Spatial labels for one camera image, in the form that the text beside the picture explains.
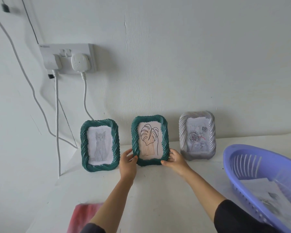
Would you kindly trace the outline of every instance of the black wire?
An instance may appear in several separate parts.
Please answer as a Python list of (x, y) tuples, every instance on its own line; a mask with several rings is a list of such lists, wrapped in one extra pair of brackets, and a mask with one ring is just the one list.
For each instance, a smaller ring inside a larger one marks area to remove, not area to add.
[(30, 21), (30, 18), (29, 18), (29, 15), (28, 15), (28, 12), (27, 12), (27, 9), (26, 9), (26, 6), (25, 6), (25, 3), (24, 3), (24, 0), (22, 0), (22, 3), (23, 3), (23, 6), (24, 6), (24, 9), (25, 9), (25, 12), (26, 12), (27, 18), (28, 18), (28, 20), (29, 20), (29, 23), (30, 23), (30, 25), (31, 25), (32, 31), (33, 31), (33, 33), (34, 33), (34, 36), (35, 36), (35, 38), (36, 38), (36, 41), (37, 41), (37, 43), (38, 43), (38, 45), (39, 45), (39, 42), (38, 42), (38, 39), (37, 39), (36, 33), (35, 33), (34, 29), (33, 29), (32, 23), (31, 23), (31, 21)]

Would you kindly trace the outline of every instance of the red fabric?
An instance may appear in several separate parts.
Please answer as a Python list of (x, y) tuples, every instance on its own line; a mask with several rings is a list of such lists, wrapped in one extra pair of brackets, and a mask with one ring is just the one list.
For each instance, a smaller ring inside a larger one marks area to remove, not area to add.
[(67, 233), (80, 233), (101, 206), (102, 204), (78, 204), (75, 206)]

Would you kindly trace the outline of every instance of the black sleeve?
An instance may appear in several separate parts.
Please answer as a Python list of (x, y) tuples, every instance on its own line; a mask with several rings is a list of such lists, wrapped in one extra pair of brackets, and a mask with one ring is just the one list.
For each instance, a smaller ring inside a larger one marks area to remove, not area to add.
[(106, 233), (104, 229), (94, 223), (87, 223), (80, 233)]
[(279, 233), (274, 227), (257, 221), (230, 200), (219, 204), (213, 222), (218, 233)]

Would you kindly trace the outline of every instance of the black connector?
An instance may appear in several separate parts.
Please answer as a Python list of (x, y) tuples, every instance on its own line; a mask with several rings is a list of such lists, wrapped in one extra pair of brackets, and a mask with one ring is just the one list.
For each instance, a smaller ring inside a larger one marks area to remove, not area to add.
[(10, 9), (7, 4), (2, 3), (1, 7), (4, 12), (10, 13)]

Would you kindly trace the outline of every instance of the wall socket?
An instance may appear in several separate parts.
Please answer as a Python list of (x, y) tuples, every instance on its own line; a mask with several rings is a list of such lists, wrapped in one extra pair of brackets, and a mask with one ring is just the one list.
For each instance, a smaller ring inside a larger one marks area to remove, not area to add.
[[(42, 56), (56, 54), (59, 56), (62, 69), (58, 70), (59, 74), (80, 74), (73, 70), (71, 65), (71, 57), (74, 54), (85, 54), (91, 64), (91, 69), (86, 73), (94, 73), (96, 68), (93, 44), (76, 43), (76, 44), (40, 44), (40, 52)], [(47, 70), (48, 74), (53, 74), (52, 70)]]

